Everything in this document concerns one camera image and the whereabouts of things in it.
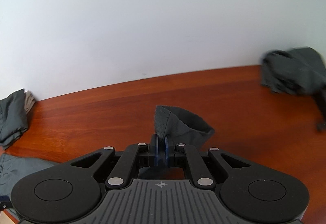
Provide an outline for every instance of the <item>wooden table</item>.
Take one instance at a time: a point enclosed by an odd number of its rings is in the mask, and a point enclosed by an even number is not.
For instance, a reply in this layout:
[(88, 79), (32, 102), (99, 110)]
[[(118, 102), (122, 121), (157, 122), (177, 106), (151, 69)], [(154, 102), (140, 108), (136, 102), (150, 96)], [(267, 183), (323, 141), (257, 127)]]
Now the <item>wooden table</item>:
[(207, 70), (105, 86), (37, 103), (29, 130), (6, 152), (64, 162), (103, 146), (149, 142), (155, 106), (203, 117), (219, 147), (300, 179), (309, 189), (305, 224), (326, 223), (326, 137), (311, 97), (273, 94), (258, 66)]

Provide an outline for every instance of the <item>gray fabric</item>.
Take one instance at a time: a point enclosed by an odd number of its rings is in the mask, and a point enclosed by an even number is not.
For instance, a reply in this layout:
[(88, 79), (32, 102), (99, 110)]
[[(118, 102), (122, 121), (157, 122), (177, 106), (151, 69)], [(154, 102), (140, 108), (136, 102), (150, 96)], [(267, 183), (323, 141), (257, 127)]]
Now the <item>gray fabric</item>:
[(274, 50), (262, 60), (261, 84), (276, 93), (311, 95), (326, 85), (326, 68), (312, 48)]
[(214, 129), (200, 116), (175, 106), (158, 105), (155, 109), (155, 132), (162, 142), (168, 136), (174, 144), (200, 147), (214, 134)]
[(0, 146), (7, 149), (28, 129), (24, 90), (0, 100)]
[[(54, 165), (57, 163), (38, 158), (15, 157), (3, 153), (0, 156), (0, 195), (10, 197), (14, 185), (20, 179)], [(9, 209), (9, 212), (18, 219), (14, 209)]]
[(159, 152), (157, 167), (140, 169), (139, 178), (142, 179), (162, 179), (170, 169), (164, 162), (165, 137), (171, 138), (174, 144), (191, 144), (199, 150), (215, 132), (200, 116), (175, 106), (156, 106), (154, 120), (161, 151)]
[(34, 96), (32, 95), (31, 91), (27, 91), (25, 93), (25, 103), (24, 103), (24, 109), (25, 109), (26, 114), (29, 113), (29, 111), (34, 106), (35, 102), (36, 102), (36, 100), (35, 100)]

